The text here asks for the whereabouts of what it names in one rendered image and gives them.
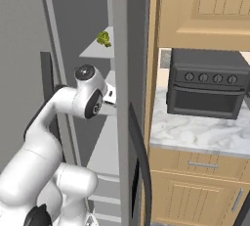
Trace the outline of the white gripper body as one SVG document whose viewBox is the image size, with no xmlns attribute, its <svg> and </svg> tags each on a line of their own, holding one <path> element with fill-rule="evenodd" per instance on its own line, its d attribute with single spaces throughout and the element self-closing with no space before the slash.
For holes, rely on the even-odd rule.
<svg viewBox="0 0 250 226">
<path fill-rule="evenodd" d="M 104 95 L 104 101 L 112 106 L 116 105 L 116 88 L 112 85 L 107 86 L 107 91 Z"/>
</svg>

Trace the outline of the green broccoli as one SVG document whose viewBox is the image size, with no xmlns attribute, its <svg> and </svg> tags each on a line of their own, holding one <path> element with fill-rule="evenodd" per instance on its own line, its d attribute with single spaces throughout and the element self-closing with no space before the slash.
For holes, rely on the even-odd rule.
<svg viewBox="0 0 250 226">
<path fill-rule="evenodd" d="M 102 31 L 98 34 L 97 42 L 101 45 L 104 45 L 106 48 L 111 46 L 109 41 L 109 34 L 107 31 Z"/>
</svg>

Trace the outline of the grey freezer door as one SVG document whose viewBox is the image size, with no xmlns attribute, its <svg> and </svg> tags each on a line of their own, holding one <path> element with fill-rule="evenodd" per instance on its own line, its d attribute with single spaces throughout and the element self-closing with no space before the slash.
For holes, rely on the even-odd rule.
<svg viewBox="0 0 250 226">
<path fill-rule="evenodd" d="M 122 226 L 145 225 L 145 186 L 129 133 L 132 104 L 144 138 L 149 0 L 112 0 Z"/>
</svg>

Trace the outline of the grey fridge door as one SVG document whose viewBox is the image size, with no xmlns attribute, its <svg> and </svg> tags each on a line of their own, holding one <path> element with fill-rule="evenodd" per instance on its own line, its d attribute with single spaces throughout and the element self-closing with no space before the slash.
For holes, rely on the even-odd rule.
<svg viewBox="0 0 250 226">
<path fill-rule="evenodd" d="M 44 102 L 40 54 L 50 50 L 42 0 L 0 0 L 0 171 Z"/>
</svg>

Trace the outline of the black toaster oven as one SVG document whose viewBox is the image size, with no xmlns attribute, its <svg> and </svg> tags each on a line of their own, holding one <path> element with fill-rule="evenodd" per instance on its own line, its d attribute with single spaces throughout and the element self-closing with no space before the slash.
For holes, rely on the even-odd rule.
<svg viewBox="0 0 250 226">
<path fill-rule="evenodd" d="M 238 51 L 173 48 L 167 113 L 237 119 L 249 80 Z"/>
</svg>

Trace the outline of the light wood base cupboard door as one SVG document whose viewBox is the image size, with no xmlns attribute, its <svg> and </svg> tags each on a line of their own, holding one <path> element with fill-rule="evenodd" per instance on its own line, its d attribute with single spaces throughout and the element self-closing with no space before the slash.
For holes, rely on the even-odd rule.
<svg viewBox="0 0 250 226">
<path fill-rule="evenodd" d="M 174 226 L 233 226 L 250 185 L 229 180 L 152 171 L 153 222 Z M 239 189 L 244 192 L 235 212 Z"/>
</svg>

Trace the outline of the light wood wall cupboard door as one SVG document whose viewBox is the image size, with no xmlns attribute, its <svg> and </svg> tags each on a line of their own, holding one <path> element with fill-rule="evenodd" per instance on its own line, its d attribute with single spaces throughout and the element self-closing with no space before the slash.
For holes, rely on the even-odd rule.
<svg viewBox="0 0 250 226">
<path fill-rule="evenodd" d="M 160 0 L 158 45 L 250 51 L 250 0 Z"/>
</svg>

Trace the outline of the grey freezer drawer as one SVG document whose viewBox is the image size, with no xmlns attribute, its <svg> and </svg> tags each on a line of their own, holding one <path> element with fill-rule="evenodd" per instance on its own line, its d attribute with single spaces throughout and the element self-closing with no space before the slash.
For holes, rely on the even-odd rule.
<svg viewBox="0 0 250 226">
<path fill-rule="evenodd" d="M 100 226 L 121 226 L 120 182 L 118 177 L 99 175 L 98 188 L 88 198 L 88 203 Z"/>
</svg>

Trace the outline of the light wood cupboard side panel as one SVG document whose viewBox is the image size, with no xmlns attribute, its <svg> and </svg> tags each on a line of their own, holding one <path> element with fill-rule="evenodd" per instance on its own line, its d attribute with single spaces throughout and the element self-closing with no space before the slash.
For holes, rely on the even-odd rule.
<svg viewBox="0 0 250 226">
<path fill-rule="evenodd" d="M 160 0 L 150 0 L 146 62 L 145 145 L 148 148 L 158 66 L 158 23 Z"/>
</svg>

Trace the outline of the grey fridge body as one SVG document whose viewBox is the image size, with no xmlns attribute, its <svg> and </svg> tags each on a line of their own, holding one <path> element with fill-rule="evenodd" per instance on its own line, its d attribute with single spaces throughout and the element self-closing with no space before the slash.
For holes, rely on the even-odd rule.
<svg viewBox="0 0 250 226">
<path fill-rule="evenodd" d="M 95 66 L 104 79 L 111 70 L 115 71 L 114 58 L 80 57 L 99 32 L 112 26 L 111 0 L 44 0 L 44 2 L 63 84 L 75 86 L 74 71 L 84 64 Z M 107 117 L 108 115 L 98 114 L 90 120 L 72 115 L 68 118 L 73 150 L 79 165 L 88 167 Z"/>
</svg>

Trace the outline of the light wood drawer front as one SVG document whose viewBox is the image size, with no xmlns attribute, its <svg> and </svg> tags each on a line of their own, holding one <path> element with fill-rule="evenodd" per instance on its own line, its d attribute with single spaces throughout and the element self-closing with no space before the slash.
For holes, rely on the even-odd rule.
<svg viewBox="0 0 250 226">
<path fill-rule="evenodd" d="M 250 183 L 250 159 L 247 158 L 151 148 L 149 161 L 152 170 L 175 171 Z"/>
</svg>

